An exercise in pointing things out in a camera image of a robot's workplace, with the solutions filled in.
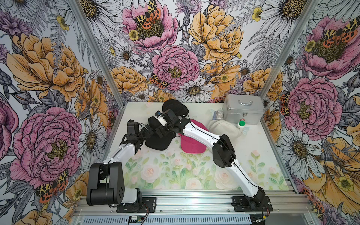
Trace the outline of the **white Colorado cap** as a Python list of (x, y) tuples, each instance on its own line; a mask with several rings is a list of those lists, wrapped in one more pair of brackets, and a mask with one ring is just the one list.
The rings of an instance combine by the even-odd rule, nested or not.
[(207, 129), (211, 133), (214, 133), (219, 136), (225, 134), (229, 137), (231, 141), (239, 138), (242, 135), (241, 131), (235, 125), (224, 120), (210, 121), (207, 126)]

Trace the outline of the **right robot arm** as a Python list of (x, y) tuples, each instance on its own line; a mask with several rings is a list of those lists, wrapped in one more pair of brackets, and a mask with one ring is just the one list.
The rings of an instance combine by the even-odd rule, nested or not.
[(212, 149), (214, 163), (226, 169), (241, 187), (245, 199), (242, 206), (255, 211), (264, 207), (266, 194), (260, 186), (255, 184), (241, 167), (235, 150), (225, 134), (219, 136), (194, 124), (190, 119), (177, 116), (169, 109), (165, 112), (157, 111), (155, 118), (168, 131), (190, 137)]

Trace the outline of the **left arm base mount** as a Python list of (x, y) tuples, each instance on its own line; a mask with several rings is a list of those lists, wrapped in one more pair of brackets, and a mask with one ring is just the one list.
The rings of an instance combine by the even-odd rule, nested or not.
[(117, 213), (154, 213), (156, 211), (157, 198), (143, 197), (141, 201), (135, 203), (125, 203), (117, 206)]

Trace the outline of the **pink cap back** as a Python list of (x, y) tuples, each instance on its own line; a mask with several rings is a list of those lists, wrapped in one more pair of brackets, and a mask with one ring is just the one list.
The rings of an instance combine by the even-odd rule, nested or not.
[(181, 134), (179, 134), (179, 136), (181, 137), (181, 149), (185, 153), (201, 154), (206, 151), (207, 146), (200, 143), (199, 141)]

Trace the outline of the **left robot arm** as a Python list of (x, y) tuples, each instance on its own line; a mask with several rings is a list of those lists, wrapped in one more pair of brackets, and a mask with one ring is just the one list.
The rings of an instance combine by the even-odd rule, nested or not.
[(86, 195), (89, 206), (142, 206), (140, 189), (125, 187), (123, 168), (152, 134), (149, 125), (134, 120), (127, 122), (127, 133), (122, 138), (116, 153), (90, 167)]

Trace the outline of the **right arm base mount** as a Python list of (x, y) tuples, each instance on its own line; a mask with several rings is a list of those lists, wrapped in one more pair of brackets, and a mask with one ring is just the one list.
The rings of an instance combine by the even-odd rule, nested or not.
[(272, 212), (272, 203), (268, 196), (261, 202), (247, 196), (233, 196), (232, 203), (235, 212)]

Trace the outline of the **black cap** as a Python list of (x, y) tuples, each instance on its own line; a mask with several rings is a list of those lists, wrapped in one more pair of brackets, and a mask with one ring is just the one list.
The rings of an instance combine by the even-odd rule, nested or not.
[(153, 134), (145, 141), (145, 145), (154, 150), (166, 150), (171, 141), (176, 137), (176, 133), (162, 126), (154, 116), (148, 119), (148, 125), (152, 129)]
[(189, 113), (188, 108), (176, 99), (170, 99), (163, 103), (162, 111), (172, 110), (176, 116), (186, 117)]

